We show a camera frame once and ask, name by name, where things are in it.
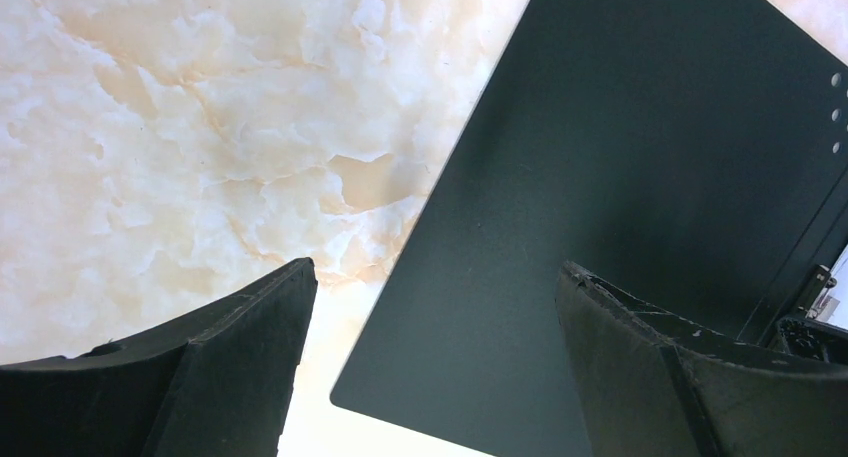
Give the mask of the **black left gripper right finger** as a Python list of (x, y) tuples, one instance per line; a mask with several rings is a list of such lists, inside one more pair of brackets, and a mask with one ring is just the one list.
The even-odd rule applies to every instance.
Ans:
[(597, 456), (843, 456), (847, 364), (748, 344), (565, 263), (556, 306)]

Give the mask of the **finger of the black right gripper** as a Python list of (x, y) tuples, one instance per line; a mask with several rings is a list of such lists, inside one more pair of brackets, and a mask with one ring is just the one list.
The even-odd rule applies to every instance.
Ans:
[(779, 342), (798, 357), (847, 364), (847, 331), (806, 317), (785, 316), (777, 324)]

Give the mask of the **teal folder black inside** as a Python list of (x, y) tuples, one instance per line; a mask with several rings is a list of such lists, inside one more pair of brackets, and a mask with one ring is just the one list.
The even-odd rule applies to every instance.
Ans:
[(597, 456), (571, 261), (764, 342), (847, 242), (847, 62), (767, 0), (529, 0), (331, 402), (495, 456)]

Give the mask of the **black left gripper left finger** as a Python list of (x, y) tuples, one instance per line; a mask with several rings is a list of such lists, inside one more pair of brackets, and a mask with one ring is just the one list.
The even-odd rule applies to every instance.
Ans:
[(5, 456), (273, 456), (318, 283), (298, 258), (74, 358), (1, 369)]

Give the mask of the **metal folder clip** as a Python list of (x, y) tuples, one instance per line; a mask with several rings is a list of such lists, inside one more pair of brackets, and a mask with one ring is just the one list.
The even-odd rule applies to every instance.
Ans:
[(836, 286), (837, 279), (830, 268), (817, 265), (799, 294), (797, 309), (808, 319), (818, 319), (827, 306), (829, 292)]

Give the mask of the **white printed paper stack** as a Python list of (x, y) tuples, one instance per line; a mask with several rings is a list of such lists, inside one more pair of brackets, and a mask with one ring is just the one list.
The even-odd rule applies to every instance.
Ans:
[(832, 326), (847, 329), (847, 248), (844, 248), (830, 269), (836, 283), (827, 290), (822, 309), (816, 319)]

